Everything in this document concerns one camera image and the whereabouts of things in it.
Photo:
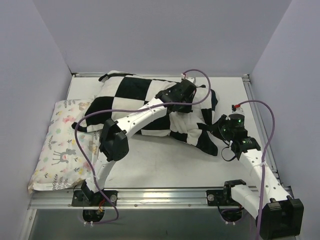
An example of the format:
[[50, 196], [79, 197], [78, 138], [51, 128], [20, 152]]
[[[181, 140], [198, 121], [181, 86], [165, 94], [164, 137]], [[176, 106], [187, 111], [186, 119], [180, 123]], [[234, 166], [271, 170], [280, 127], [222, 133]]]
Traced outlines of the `black white checkered pillowcase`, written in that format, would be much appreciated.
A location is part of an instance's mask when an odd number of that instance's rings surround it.
[[[125, 110], [142, 108], [158, 92], [176, 84], [171, 80], [148, 78], [116, 70], [101, 76], [99, 82], [103, 84], [100, 91], [71, 125], [79, 132], [100, 131], [107, 119], [115, 121], [125, 117]], [[209, 126], [214, 123], [218, 97], [213, 89], [198, 84], [191, 101], [194, 104], [185, 106], [183, 112], [172, 112], [158, 118], [139, 130], [138, 134], [170, 136], [216, 157], [218, 147], [211, 139]]]

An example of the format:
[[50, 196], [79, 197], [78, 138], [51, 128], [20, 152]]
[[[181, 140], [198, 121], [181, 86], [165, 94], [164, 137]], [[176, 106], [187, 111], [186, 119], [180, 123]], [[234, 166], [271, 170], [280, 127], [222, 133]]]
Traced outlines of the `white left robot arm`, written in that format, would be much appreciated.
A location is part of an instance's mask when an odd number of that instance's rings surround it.
[[190, 106], [196, 85], [182, 79], [174, 86], [161, 90], [137, 112], [117, 120], [105, 121], [99, 140], [99, 152], [92, 174], [81, 186], [83, 200], [90, 206], [101, 201], [101, 193], [114, 164], [129, 152], [129, 139], [151, 122]]

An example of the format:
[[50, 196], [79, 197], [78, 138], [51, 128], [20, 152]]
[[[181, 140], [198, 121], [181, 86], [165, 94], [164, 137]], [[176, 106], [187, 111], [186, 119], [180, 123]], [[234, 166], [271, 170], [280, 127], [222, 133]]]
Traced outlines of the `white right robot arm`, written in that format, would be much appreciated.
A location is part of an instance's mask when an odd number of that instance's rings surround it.
[[222, 200], [228, 205], [239, 203], [255, 219], [258, 235], [263, 240], [298, 236], [304, 205], [285, 190], [263, 160], [262, 148], [245, 129], [245, 116], [235, 112], [222, 115], [211, 132], [227, 142], [258, 189], [255, 194], [243, 180], [229, 180], [221, 193]]

